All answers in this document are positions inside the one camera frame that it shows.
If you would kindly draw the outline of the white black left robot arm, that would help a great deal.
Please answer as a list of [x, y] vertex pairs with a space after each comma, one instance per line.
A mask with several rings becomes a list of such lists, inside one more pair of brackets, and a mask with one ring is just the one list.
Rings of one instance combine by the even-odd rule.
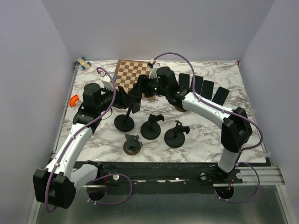
[[99, 126], [102, 116], [112, 106], [126, 109], [130, 104], [130, 96], [122, 87], [108, 90], [97, 83], [85, 85], [83, 102], [73, 118], [73, 124], [66, 141], [51, 162], [35, 171], [33, 183], [36, 200], [45, 204], [51, 213], [60, 207], [67, 209], [72, 204], [77, 190], [91, 182], [99, 184], [107, 179], [103, 174], [100, 162], [85, 161], [73, 170], [83, 147]]

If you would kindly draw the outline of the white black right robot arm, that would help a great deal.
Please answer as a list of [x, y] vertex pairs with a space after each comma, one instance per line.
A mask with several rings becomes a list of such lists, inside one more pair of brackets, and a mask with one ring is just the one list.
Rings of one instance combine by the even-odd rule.
[[215, 178], [221, 183], [231, 179], [231, 171], [235, 168], [241, 148], [253, 133], [244, 109], [220, 107], [201, 96], [196, 97], [190, 88], [178, 83], [169, 67], [153, 68], [148, 76], [140, 75], [128, 93], [135, 98], [164, 96], [171, 105], [193, 112], [217, 125], [221, 129], [223, 151]]

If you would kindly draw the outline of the blue-edged black phone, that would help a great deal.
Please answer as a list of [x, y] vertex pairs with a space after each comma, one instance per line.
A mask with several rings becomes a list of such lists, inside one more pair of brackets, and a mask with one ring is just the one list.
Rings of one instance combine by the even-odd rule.
[[191, 91], [195, 91], [197, 94], [200, 95], [202, 91], [203, 80], [204, 79], [201, 76], [193, 77], [190, 85]]

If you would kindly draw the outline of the teal-edged phone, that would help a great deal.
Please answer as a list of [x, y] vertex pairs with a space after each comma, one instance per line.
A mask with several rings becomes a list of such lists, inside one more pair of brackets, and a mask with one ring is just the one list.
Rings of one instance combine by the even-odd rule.
[[229, 94], [229, 90], [223, 87], [219, 87], [212, 99], [212, 102], [218, 104], [218, 105], [224, 105], [227, 97]]

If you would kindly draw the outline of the black phone with purple edge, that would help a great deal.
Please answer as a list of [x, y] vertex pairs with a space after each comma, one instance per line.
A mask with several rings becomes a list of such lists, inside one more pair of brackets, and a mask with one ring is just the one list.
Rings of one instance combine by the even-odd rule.
[[184, 88], [190, 88], [190, 75], [185, 73], [180, 73], [178, 76], [178, 85]]

